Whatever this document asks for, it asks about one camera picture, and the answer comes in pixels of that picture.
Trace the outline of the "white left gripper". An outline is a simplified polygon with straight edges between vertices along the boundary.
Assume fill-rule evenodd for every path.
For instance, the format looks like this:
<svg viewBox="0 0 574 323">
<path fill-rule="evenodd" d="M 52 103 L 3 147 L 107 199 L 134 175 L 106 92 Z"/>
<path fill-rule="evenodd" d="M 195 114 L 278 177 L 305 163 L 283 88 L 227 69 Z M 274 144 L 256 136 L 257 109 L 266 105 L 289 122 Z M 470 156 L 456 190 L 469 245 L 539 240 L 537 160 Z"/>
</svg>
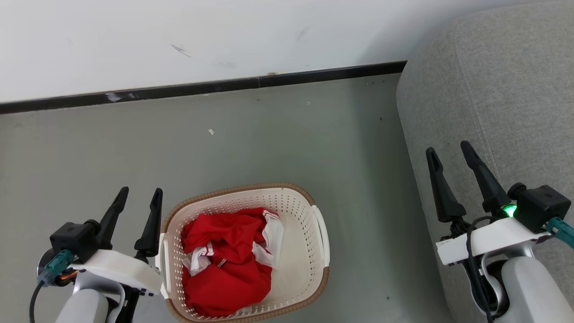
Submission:
<svg viewBox="0 0 574 323">
<path fill-rule="evenodd" d="M 163 190 L 156 188 L 152 196 L 148 220 L 141 237 L 135 242 L 135 258 L 112 251 L 113 245 L 111 243 L 117 219 L 125 208 L 128 194 L 128 187 L 121 188 L 100 221 L 101 230 L 96 235 L 100 250 L 96 251 L 84 264 L 72 264 L 72 268 L 87 270 L 119 284 L 158 294 L 163 283 L 162 276 L 154 267 L 140 259 L 153 258 L 158 255 Z"/>
</svg>

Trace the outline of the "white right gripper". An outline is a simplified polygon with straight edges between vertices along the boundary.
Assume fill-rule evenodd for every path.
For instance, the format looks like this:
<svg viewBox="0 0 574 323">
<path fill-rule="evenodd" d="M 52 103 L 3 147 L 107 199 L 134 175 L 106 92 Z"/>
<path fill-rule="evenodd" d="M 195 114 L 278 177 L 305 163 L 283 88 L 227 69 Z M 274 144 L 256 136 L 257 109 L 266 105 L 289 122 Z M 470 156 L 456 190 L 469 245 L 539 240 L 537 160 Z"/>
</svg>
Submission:
<svg viewBox="0 0 574 323">
<path fill-rule="evenodd" d="M 514 245 L 529 240 L 541 243 L 551 235 L 547 232 L 532 233 L 514 218 L 516 205 L 500 186 L 494 174 L 480 159 L 480 156 L 469 141 L 461 141 L 461 150 L 467 166 L 475 175 L 480 193 L 483 197 L 484 212 L 491 214 L 506 214 L 511 216 L 480 227 L 471 234 L 472 255 L 479 256 L 487 252 L 502 251 Z M 465 207 L 455 198 L 449 184 L 444 177 L 444 168 L 436 151 L 429 147 L 425 151 L 429 169 L 429 178 L 435 201 L 437 220 L 441 223 L 459 222 L 466 215 Z M 449 238 L 436 243 L 437 254 L 443 265 L 454 264 L 467 259 L 467 234 L 462 233 L 455 238 Z"/>
</svg>

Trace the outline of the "red white garment striped cuffs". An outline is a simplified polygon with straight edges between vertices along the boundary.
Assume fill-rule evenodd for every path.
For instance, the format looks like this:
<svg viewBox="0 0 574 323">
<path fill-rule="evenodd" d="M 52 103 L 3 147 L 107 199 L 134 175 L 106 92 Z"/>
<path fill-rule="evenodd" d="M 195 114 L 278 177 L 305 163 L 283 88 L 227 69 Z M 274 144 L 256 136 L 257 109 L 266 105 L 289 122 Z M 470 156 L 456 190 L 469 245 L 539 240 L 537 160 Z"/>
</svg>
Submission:
<svg viewBox="0 0 574 323">
<path fill-rule="evenodd" d="M 184 303 L 197 314 L 221 317 L 261 302 L 271 292 L 274 256 L 258 244 L 236 253 L 210 243 L 184 258 Z"/>
</svg>

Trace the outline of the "cream perforated laundry basket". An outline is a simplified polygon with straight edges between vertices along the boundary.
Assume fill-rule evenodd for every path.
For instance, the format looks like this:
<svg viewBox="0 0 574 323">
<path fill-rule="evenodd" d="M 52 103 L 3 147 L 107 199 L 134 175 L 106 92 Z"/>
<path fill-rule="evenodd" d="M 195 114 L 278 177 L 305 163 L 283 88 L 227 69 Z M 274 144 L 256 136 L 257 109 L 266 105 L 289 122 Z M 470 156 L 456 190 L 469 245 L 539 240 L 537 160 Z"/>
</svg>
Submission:
<svg viewBox="0 0 574 323">
<path fill-rule="evenodd" d="M 254 207 L 276 212 L 285 227 L 270 293 L 233 315 L 197 314 L 185 305 L 181 231 L 200 214 Z M 303 188 L 292 183 L 252 184 L 195 196 L 176 205 L 162 225 L 156 265 L 164 277 L 161 293 L 168 310 L 180 323 L 254 323 L 302 309 L 321 295 L 329 276 L 330 243 L 321 211 Z"/>
</svg>

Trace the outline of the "grey fabric sofa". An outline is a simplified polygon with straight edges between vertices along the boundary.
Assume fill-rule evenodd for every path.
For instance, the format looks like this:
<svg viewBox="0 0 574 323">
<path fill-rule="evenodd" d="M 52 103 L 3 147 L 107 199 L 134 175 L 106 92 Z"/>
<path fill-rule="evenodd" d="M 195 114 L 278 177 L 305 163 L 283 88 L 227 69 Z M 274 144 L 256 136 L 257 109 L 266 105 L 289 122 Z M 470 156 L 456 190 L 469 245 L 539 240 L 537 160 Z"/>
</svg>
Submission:
<svg viewBox="0 0 574 323">
<path fill-rule="evenodd" d="M 465 221 L 485 215 L 464 140 L 505 190 L 548 185 L 571 200 L 565 222 L 574 227 L 574 0 L 456 18 L 408 60 L 396 96 L 433 244 L 450 225 L 437 219 L 427 148 L 437 152 Z"/>
</svg>

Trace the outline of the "black baseboard strip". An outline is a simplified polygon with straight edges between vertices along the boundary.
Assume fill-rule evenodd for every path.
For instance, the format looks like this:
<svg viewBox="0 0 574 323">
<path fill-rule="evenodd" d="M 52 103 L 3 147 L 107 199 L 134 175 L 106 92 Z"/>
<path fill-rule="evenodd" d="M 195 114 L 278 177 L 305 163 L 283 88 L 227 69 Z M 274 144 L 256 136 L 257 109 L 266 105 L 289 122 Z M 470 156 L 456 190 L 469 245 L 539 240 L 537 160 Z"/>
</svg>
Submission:
<svg viewBox="0 0 574 323">
<path fill-rule="evenodd" d="M 406 61 L 367 64 L 356 67 L 332 68 L 326 70 L 293 72 L 287 74 L 254 76 L 251 78 L 218 80 L 166 87 L 152 87 L 125 91 L 90 93 L 74 96 L 60 96 L 40 100 L 24 100 L 0 104 L 0 116 L 13 113 L 38 112 L 66 108 L 80 108 L 105 104 L 119 104 L 140 100 L 162 100 L 166 98 L 205 95 L 268 87 L 279 87 L 305 83 L 353 79 L 367 76 L 401 73 Z"/>
</svg>

